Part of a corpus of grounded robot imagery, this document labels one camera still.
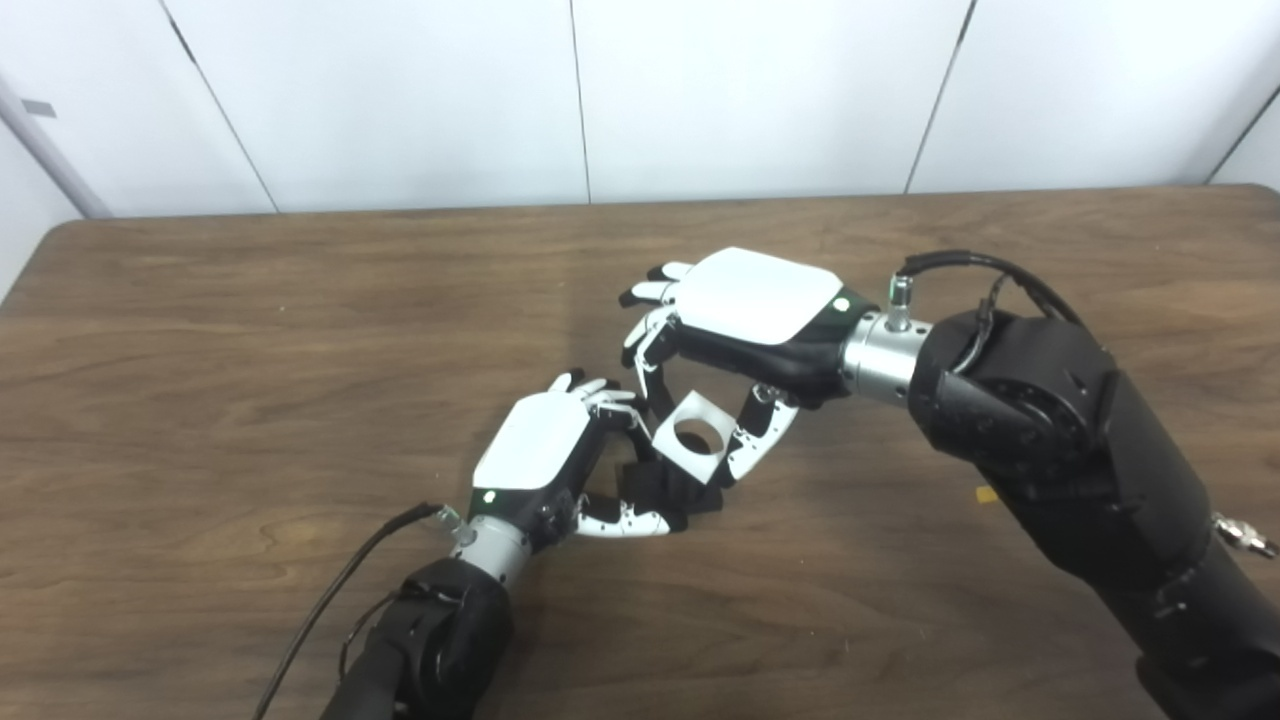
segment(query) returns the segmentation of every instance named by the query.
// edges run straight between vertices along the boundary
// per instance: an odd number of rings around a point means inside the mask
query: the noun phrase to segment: white wall
[[[168,0],[280,210],[585,202],[568,0]]]
[[[594,201],[901,192],[969,0],[577,0]]]
[[[978,0],[911,191],[1201,183],[1277,85],[1275,0]]]
[[[0,0],[97,215],[1203,182],[1277,86],[1280,0]]]
[[[1271,102],[1213,176],[1213,182],[1253,182],[1280,191],[1280,102]]]
[[[157,0],[4,0],[0,85],[101,214],[273,211]]]
[[[45,233],[77,218],[67,196],[0,122],[0,297]]]

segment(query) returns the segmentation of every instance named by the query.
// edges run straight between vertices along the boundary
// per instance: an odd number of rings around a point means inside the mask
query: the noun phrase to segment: silver metal wrist
[[[453,547],[453,557],[488,573],[502,587],[511,588],[529,561],[532,548],[520,528],[490,515],[479,515],[470,523],[475,536],[471,542]]]
[[[915,360],[932,329],[932,323],[910,319],[904,327],[900,315],[867,313],[845,341],[845,387],[854,395],[906,407]]]

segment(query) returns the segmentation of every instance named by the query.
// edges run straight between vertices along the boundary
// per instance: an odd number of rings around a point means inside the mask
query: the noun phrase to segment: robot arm
[[[531,556],[575,532],[682,528],[678,507],[655,498],[588,505],[586,479],[611,436],[632,441],[635,466],[652,468],[654,454],[635,393],[579,379],[562,374],[511,409],[476,466],[457,544],[392,593],[323,720],[470,717],[511,639],[508,593]]]
[[[910,318],[914,275],[950,265],[1001,275],[975,311],[937,325]],[[1006,279],[1046,316],[997,310]],[[1051,562],[1098,593],[1170,717],[1280,716],[1280,616],[1215,536],[1266,556],[1276,547],[1212,512],[1133,382],[1030,273],[966,251],[915,256],[882,313],[826,270],[730,249],[650,273],[622,297],[634,301],[658,304],[623,355],[650,398],[663,392],[662,363],[680,354],[745,374],[787,406],[860,395],[906,409],[936,450],[978,469]],[[760,405],[748,400],[739,429]],[[780,436],[756,443],[751,464]]]

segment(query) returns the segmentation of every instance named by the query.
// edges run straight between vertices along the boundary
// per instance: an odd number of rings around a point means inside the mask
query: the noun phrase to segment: wire
[[[266,684],[266,689],[262,691],[262,698],[257,701],[257,710],[253,711],[253,720],[262,720],[266,715],[266,708],[271,706],[271,700],[275,698],[275,692],[280,689],[284,674],[289,671],[289,665],[293,664],[293,659],[298,655],[298,650],[302,648],[302,642],[307,639],[307,634],[311,633],[311,628],[315,626],[316,620],[319,620],[320,615],[326,607],[329,607],[329,603],[333,601],[334,596],[338,594],[338,591],[342,589],[342,585],[347,584],[351,575],[356,573],[360,564],[365,561],[365,557],[369,557],[369,553],[378,547],[378,543],[387,539],[388,536],[402,528],[412,525],[419,520],[435,515],[442,507],[443,506],[440,505],[431,505],[428,502],[415,505],[413,507],[410,507],[404,512],[401,512],[388,520],[381,528],[378,529],[376,533],[365,541],[365,544],[360,546],[356,555],[347,561],[347,565],[338,573],[338,577],[334,578],[333,582],[329,583],[329,587],[325,588],[324,593],[320,594],[320,600],[317,600],[311,611],[307,612],[306,619],[302,620],[302,626],[298,628],[298,632],[293,634],[293,639],[289,641],[288,647],[284,648],[284,656],[280,659],[280,664],[275,667],[275,674],[271,675],[271,682]]]
[[[991,283],[991,292],[978,302],[978,332],[969,343],[969,351],[951,368],[952,373],[963,374],[982,355],[982,348],[991,340],[991,331],[996,327],[996,299],[1000,297],[1000,288],[1009,279],[1009,273],[1001,273],[996,282]]]
[[[918,275],[936,268],[959,268],[966,265],[979,265],[1000,270],[1014,279],[1039,311],[1048,318],[1060,318],[1068,323],[1084,327],[1080,316],[1066,304],[1062,297],[1053,291],[1044,281],[1039,279],[1029,270],[993,255],[972,252],[969,250],[940,250],[937,252],[924,252],[911,255],[897,272],[900,275]]]
[[[338,651],[338,682],[340,683],[347,676],[347,651],[351,650],[352,641],[360,634],[360,630],[365,626],[365,623],[374,616],[383,607],[387,607],[390,601],[399,597],[398,592],[388,593],[387,597],[375,602],[369,610],[366,610],[357,620],[356,624],[351,626],[351,633],[347,633],[347,639],[342,641],[342,650]]]

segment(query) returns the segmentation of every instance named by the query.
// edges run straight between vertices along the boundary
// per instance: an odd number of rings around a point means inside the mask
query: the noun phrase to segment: wooden table
[[[0,715],[247,717],[384,518],[463,503],[509,405],[561,369],[634,382],[637,311],[614,297],[727,245],[872,297],[923,250],[1032,268],[1217,507],[1280,533],[1280,204],[1261,188],[73,223],[0,307]],[[920,316],[989,279],[923,278]],[[671,377],[730,407],[748,386]],[[540,556],[480,716],[1160,717],[1101,603],[978,484],[901,411],[804,414],[690,532]],[[271,717],[315,717],[355,616],[448,546],[413,528],[379,550]],[[1280,565],[1240,562],[1280,598]]]

